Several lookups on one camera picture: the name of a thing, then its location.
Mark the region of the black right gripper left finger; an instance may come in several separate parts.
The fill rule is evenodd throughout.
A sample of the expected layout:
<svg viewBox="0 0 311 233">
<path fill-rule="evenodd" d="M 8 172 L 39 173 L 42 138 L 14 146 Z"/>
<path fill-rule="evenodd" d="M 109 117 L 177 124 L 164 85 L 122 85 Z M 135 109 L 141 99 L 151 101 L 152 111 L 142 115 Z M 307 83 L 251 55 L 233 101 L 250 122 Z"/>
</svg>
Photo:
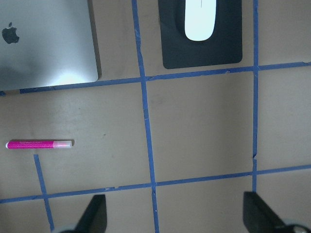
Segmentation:
<svg viewBox="0 0 311 233">
<path fill-rule="evenodd" d="M 94 195 L 82 214 L 74 233 L 104 233 L 107 228 L 105 194 Z"/>
</svg>

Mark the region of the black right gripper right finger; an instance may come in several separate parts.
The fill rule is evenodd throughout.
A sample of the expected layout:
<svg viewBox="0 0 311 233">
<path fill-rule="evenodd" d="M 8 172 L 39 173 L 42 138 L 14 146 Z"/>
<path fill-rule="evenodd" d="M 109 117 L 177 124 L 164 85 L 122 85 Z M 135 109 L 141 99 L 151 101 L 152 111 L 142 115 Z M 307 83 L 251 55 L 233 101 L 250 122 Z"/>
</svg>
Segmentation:
<svg viewBox="0 0 311 233">
<path fill-rule="evenodd" d="M 286 224 L 256 192 L 243 194 L 243 223 L 249 233 L 286 233 Z"/>
</svg>

